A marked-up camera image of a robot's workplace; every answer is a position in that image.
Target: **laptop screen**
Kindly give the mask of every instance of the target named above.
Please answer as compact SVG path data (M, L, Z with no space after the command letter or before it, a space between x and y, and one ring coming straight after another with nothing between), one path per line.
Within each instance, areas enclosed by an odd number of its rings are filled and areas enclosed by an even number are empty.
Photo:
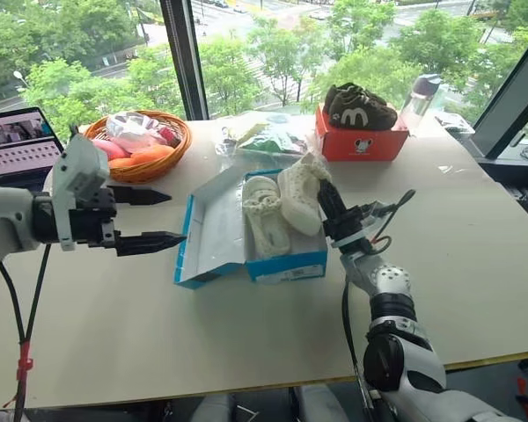
M39 108L0 113L0 185L47 173L62 153Z

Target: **white table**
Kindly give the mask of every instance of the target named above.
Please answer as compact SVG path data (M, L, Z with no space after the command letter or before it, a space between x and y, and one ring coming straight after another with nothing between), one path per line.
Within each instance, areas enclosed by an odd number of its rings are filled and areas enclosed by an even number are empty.
M213 122L153 186L173 200L122 207L125 234L180 232L187 195L218 170ZM528 352L528 216L453 139L409 139L393 163L331 164L348 206L417 194L388 229L386 257L414 276L417 315L449 365ZM9 256L25 315L42 249ZM117 258L53 247L33 335L28 407L105 404L352 375L341 323L344 274L257 286L244 271L192 291L173 285L177 249ZM24 273L32 274L25 279ZM350 295L357 351L370 322ZM0 405L15 391L17 335L0 277Z

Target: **blue shoe box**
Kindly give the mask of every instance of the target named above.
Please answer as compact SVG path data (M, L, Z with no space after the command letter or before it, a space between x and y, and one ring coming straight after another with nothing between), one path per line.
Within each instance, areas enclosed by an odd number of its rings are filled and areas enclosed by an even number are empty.
M276 180L281 170L252 171L231 167L192 192L187 202L174 284L198 288L232 273L241 266L256 283L324 277L327 246L325 233L305 236L289 228L291 252L259 259L253 235L242 209L242 187L255 175Z

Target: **wicker basket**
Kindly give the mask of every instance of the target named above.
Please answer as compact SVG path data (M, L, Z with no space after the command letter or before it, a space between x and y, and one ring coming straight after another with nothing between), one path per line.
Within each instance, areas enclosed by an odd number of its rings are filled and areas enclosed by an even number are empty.
M169 127L174 135L181 139L180 144L174 152L163 158L150 163L136 164L120 169L111 169L110 176L113 180L124 183L142 184L164 176L182 158L186 150L192 143L192 133L189 127L180 118L163 112L151 110L137 110L136 113L145 114L152 119L156 119L161 125ZM107 140L106 120L104 117L93 123L86 129L84 135L90 139L99 138Z

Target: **open box lid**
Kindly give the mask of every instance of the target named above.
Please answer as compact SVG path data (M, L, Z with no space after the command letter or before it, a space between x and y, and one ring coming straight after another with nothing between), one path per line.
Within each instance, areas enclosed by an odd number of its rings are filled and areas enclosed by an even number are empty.
M245 263L242 182L246 170L231 167L192 192L187 202L174 283L197 288Z

